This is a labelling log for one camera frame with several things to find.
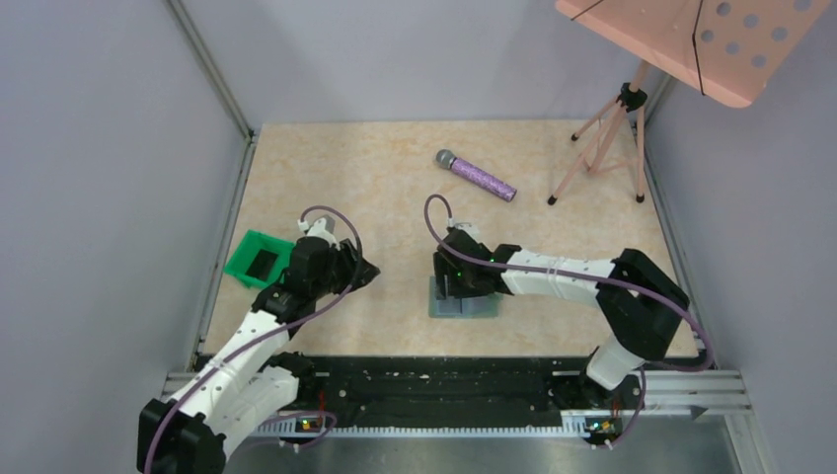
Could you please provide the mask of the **sage green card holder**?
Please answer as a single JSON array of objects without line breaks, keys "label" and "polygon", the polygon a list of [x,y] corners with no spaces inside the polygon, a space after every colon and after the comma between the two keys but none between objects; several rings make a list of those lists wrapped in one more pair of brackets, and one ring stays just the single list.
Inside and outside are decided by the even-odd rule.
[{"label": "sage green card holder", "polygon": [[470,298],[445,297],[438,299],[434,276],[429,278],[427,314],[435,319],[481,319],[494,318],[499,313],[501,294]]}]

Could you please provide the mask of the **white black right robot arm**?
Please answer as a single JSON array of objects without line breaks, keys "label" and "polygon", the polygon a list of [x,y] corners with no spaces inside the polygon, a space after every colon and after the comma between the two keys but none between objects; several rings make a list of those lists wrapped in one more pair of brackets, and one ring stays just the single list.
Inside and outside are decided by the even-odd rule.
[{"label": "white black right robot arm", "polygon": [[611,334],[580,379],[602,392],[644,363],[663,360],[690,306],[680,286],[636,249],[611,260],[576,260],[518,245],[490,249],[451,227],[432,260],[438,298],[541,295],[600,310]]}]

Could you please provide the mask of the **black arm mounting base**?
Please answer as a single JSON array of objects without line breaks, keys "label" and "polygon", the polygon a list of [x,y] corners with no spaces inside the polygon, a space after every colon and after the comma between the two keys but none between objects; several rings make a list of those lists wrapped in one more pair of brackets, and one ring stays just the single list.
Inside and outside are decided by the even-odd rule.
[{"label": "black arm mounting base", "polygon": [[608,418],[641,406],[635,375],[614,391],[582,384],[580,357],[275,355],[302,378],[290,409],[340,428],[557,428],[572,411]]}]

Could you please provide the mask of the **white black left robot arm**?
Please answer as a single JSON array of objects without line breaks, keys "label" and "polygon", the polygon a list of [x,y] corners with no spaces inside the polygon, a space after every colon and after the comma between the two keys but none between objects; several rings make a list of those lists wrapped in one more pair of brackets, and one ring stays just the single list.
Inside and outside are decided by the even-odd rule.
[{"label": "white black left robot arm", "polygon": [[167,400],[152,399],[138,421],[141,473],[220,473],[242,442],[291,404],[302,385],[293,368],[267,366],[306,322],[371,283],[380,271],[359,239],[304,236],[278,279],[260,291],[226,345]]}]

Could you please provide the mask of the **green plastic bin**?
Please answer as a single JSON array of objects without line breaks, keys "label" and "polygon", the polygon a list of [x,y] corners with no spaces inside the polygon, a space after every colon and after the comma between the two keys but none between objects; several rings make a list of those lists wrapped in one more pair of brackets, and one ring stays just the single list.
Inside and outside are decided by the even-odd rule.
[{"label": "green plastic bin", "polygon": [[228,259],[224,273],[245,288],[264,289],[288,266],[293,242],[248,230]]}]

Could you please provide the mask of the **purple glitter microphone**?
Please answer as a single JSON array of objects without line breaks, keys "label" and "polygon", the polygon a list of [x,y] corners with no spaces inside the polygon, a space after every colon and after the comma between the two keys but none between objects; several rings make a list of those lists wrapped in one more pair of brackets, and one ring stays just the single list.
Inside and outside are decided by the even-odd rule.
[{"label": "purple glitter microphone", "polygon": [[448,149],[439,150],[435,155],[434,161],[440,168],[453,173],[505,202],[511,202],[516,197],[517,189],[515,187],[464,158],[457,156]]}]

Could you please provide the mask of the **pink music stand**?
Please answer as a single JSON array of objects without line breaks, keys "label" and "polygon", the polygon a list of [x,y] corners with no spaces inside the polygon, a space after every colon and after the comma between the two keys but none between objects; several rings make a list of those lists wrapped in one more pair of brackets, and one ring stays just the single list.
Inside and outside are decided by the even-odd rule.
[{"label": "pink music stand", "polygon": [[656,68],[730,108],[750,106],[779,66],[827,11],[829,0],[792,1],[558,1],[556,10],[639,58],[634,77],[581,128],[590,141],[548,203],[555,204],[579,169],[605,172],[602,163],[616,133],[630,115],[637,119],[634,157],[635,198],[645,199],[645,128],[648,95],[642,89]]}]

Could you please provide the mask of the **aluminium front rail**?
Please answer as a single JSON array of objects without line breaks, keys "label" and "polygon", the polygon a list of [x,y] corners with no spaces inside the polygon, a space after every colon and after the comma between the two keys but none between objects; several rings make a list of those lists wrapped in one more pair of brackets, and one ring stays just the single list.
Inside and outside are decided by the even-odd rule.
[{"label": "aluminium front rail", "polygon": [[249,436],[299,446],[331,438],[567,438],[634,452],[647,440],[683,443],[701,423],[727,430],[739,470],[773,467],[754,430],[741,375],[649,370],[611,396],[586,400],[576,359],[274,356],[209,381],[173,373],[166,399],[139,417],[137,466],[218,473]]}]

